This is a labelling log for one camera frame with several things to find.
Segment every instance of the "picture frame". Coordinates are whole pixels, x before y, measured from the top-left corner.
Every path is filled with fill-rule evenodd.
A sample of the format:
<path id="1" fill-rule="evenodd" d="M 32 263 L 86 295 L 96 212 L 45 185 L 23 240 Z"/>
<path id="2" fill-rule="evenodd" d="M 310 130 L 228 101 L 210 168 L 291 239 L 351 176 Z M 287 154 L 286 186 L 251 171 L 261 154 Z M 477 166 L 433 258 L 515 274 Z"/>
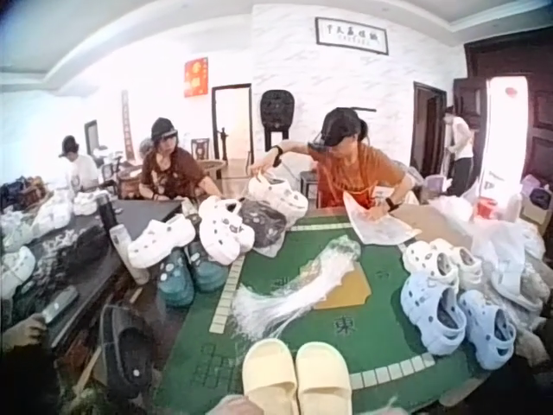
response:
<path id="1" fill-rule="evenodd" d="M 388 56 L 386 29 L 328 17 L 315 18 L 317 45 L 349 48 Z"/>

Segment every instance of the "brown shirt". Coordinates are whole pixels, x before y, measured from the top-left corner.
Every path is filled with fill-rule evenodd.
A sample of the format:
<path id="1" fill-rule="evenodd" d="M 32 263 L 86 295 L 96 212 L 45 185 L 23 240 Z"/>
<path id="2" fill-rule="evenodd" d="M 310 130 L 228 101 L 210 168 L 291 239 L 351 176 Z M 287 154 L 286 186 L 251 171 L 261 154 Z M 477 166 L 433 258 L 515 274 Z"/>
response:
<path id="1" fill-rule="evenodd" d="M 318 162 L 320 208 L 343 206 L 345 191 L 363 208 L 371 208 L 375 187 L 395 187 L 405 177 L 404 171 L 386 154 L 363 143 L 359 143 L 358 161 L 351 165 L 313 149 L 309 149 L 309 155 Z"/>
<path id="2" fill-rule="evenodd" d="M 177 196 L 194 198 L 194 191 L 205 176 L 206 173 L 192 155 L 177 147 L 171 154 L 171 165 L 165 170 L 161 170 L 157 164 L 156 152 L 148 153 L 144 158 L 140 183 L 169 199 Z"/>

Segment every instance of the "green table mat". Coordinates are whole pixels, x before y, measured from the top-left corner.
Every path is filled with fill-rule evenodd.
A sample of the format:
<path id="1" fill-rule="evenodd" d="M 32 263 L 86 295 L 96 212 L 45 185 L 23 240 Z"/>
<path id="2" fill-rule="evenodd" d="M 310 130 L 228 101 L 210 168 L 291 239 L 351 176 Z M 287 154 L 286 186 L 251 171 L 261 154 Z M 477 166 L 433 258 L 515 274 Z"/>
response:
<path id="1" fill-rule="evenodd" d="M 343 217 L 309 218 L 298 224 L 345 221 Z M 249 252 L 240 282 L 259 293 L 272 292 L 295 278 L 300 267 L 344 233 L 358 240 L 352 229 L 290 232 L 274 259 Z M 282 335 L 293 354 L 305 342 L 328 342 L 339 349 L 354 374 L 353 382 L 362 387 L 353 392 L 355 413 L 376 410 L 393 397 L 397 397 L 397 405 L 413 411 L 483 373 L 472 346 L 463 343 L 454 354 L 436 358 L 432 366 L 404 375 L 409 364 L 420 365 L 422 359 L 417 356 L 425 350 L 399 304 L 408 275 L 401 253 L 395 246 L 363 246 L 360 263 L 372 288 L 365 305 L 313 310 L 291 323 Z M 164 369 L 156 406 L 203 415 L 223 396 L 241 393 L 241 361 L 251 344 L 234 334 L 230 321 L 223 335 L 209 333 L 219 297 L 220 292 L 196 295 Z M 381 367 L 387 367 L 393 377 L 401 377 L 373 385 L 373 371 Z"/>

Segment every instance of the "wristwatch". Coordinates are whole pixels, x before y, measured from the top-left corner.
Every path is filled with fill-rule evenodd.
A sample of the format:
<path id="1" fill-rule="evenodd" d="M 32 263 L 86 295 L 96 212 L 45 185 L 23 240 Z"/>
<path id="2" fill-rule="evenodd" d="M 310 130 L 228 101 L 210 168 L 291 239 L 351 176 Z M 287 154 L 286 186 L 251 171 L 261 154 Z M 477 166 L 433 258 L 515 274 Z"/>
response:
<path id="1" fill-rule="evenodd" d="M 388 205 L 388 208 L 389 208 L 388 212 L 393 212 L 394 210 L 399 208 L 399 205 L 397 205 L 393 201 L 391 201 L 391 199 L 389 197 L 386 197 L 385 201 L 386 201 L 386 204 Z"/>
<path id="2" fill-rule="evenodd" d="M 280 165 L 280 163 L 282 162 L 280 157 L 282 154 L 284 154 L 284 151 L 283 149 L 281 148 L 280 145 L 273 145 L 270 150 L 273 150 L 273 149 L 277 149 L 278 150 L 278 154 L 276 155 L 275 157 L 275 162 L 273 163 L 273 167 L 278 167 Z"/>

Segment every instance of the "ceiling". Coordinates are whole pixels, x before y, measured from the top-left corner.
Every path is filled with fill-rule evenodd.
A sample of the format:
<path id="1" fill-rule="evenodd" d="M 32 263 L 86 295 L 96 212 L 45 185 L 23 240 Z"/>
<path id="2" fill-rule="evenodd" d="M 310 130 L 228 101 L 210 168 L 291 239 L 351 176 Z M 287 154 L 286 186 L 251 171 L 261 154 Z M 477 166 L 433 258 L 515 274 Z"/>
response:
<path id="1" fill-rule="evenodd" d="M 247 15 L 255 3 L 339 7 L 452 46 L 552 21 L 550 0 L 20 0 L 0 22 L 0 87 L 58 90 L 119 48 L 191 23 Z"/>

